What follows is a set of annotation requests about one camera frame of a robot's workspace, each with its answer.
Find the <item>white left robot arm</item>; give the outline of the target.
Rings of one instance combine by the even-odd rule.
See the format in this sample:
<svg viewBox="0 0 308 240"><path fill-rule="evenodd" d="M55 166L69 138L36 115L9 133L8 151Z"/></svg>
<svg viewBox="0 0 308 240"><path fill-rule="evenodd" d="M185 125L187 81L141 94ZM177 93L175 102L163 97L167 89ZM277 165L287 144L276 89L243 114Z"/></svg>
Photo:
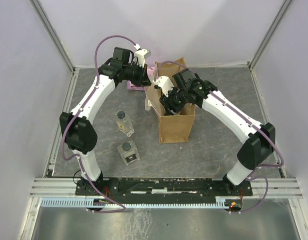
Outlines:
<svg viewBox="0 0 308 240"><path fill-rule="evenodd" d="M150 55L151 52L143 48L133 52L116 47L113 56L96 68L95 80L78 105L60 115L61 144L67 145L77 157L82 177L89 180L86 188L93 195L99 195L104 190L94 152L98 139L92 125L94 118L119 83L126 80L137 87L151 85L145 62Z"/></svg>

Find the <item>beige canvas tote bag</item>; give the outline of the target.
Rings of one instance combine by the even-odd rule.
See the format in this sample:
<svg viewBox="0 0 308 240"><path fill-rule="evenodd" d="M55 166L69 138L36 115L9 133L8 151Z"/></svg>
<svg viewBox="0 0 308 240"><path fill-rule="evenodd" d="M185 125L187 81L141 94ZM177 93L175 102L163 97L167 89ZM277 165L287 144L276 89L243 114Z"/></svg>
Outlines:
<svg viewBox="0 0 308 240"><path fill-rule="evenodd" d="M174 63L165 63L159 69L157 77L167 76L170 78L173 85L177 87L173 75L183 69L184 67ZM159 98L162 96L162 91L160 89L155 89L154 85L151 85L145 87L145 93L145 106L149 108L148 102L150 101L151 107L154 109L158 118L159 143L170 144L188 142L188 138L196 117L196 105L187 103L180 114L165 116L164 107L159 102Z"/></svg>

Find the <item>square glass bottle black label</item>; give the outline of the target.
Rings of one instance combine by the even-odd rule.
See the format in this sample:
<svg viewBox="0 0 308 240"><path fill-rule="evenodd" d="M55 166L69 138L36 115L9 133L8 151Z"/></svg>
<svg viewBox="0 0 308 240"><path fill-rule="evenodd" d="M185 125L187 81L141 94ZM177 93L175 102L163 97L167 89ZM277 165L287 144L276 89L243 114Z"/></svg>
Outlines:
<svg viewBox="0 0 308 240"><path fill-rule="evenodd" d="M179 115L180 111L174 111L172 109L165 109L165 116L175 116L175 115Z"/></svg>

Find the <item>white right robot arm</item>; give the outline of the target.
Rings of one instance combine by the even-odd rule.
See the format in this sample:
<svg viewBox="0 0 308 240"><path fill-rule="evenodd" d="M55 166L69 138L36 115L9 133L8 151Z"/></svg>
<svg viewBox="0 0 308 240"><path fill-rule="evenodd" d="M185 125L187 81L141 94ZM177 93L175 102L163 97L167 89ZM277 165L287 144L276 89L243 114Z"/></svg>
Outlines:
<svg viewBox="0 0 308 240"><path fill-rule="evenodd" d="M220 183L221 190L227 195L235 195L245 179L274 152L275 127L249 117L232 105L215 85L187 68L173 78L175 82L167 76L153 80L154 87L162 91L159 102L166 115L180 113L186 104L196 105L219 119L242 143L238 161Z"/></svg>

